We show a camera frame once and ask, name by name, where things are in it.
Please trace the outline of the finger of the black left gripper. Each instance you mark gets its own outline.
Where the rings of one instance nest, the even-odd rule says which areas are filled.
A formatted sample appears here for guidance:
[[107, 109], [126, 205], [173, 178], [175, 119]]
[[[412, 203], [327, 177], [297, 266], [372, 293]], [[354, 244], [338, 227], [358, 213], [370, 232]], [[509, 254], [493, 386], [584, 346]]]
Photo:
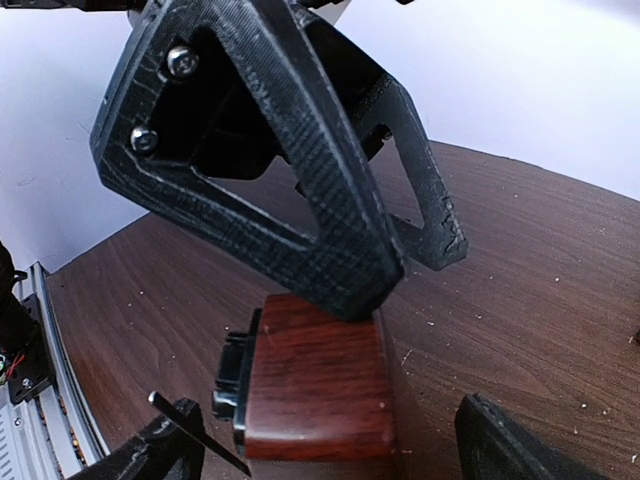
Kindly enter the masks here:
[[302, 24], [366, 158], [372, 160], [387, 140], [394, 141], [423, 219], [419, 227], [393, 218], [405, 252], [434, 271], [464, 259], [468, 240], [408, 91], [327, 21]]
[[[90, 135], [101, 182], [343, 320], [378, 308], [404, 274], [347, 108], [317, 47], [337, 31], [295, 1], [150, 1]], [[222, 186], [276, 157], [317, 231]]]

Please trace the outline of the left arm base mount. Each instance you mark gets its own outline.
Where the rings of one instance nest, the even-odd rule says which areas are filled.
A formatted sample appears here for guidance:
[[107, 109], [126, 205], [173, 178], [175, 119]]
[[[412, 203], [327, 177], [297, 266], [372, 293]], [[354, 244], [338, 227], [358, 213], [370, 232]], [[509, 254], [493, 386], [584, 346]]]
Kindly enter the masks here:
[[25, 280], [28, 274], [14, 266], [9, 250], [1, 245], [1, 377], [13, 405], [57, 384], [41, 302], [35, 293], [22, 300], [13, 293]]

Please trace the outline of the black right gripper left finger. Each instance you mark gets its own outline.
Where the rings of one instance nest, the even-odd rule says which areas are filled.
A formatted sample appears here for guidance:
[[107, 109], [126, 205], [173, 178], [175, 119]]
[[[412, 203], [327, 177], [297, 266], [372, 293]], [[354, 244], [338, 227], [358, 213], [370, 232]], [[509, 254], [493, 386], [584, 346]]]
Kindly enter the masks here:
[[159, 415], [120, 448], [71, 479], [200, 479], [205, 448]]

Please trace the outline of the red wooden metronome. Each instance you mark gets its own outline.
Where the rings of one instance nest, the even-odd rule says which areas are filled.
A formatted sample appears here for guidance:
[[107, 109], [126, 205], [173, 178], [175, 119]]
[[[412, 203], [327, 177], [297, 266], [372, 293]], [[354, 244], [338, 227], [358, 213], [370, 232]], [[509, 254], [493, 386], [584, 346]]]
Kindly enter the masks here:
[[251, 461], [355, 462], [394, 455], [396, 359], [380, 312], [340, 320], [270, 295], [227, 335], [212, 410]]

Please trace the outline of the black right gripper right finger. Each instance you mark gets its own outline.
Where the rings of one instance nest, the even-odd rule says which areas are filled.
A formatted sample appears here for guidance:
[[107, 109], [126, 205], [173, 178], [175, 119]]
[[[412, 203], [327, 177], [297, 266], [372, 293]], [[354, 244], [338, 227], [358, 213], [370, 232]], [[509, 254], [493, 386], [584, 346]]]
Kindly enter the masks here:
[[463, 479], [637, 479], [639, 419], [580, 402], [524, 412], [479, 393], [454, 417]]

